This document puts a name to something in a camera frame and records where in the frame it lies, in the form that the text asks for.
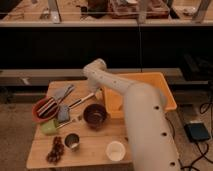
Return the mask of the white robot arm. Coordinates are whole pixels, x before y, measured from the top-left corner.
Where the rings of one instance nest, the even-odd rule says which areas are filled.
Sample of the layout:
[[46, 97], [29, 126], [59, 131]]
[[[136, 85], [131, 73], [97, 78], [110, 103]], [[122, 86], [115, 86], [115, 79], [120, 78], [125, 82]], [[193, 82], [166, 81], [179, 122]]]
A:
[[179, 154], [165, 118], [166, 97], [154, 86], [106, 71], [98, 58], [83, 68], [89, 89], [103, 85], [123, 96], [123, 111], [134, 171], [181, 171]]

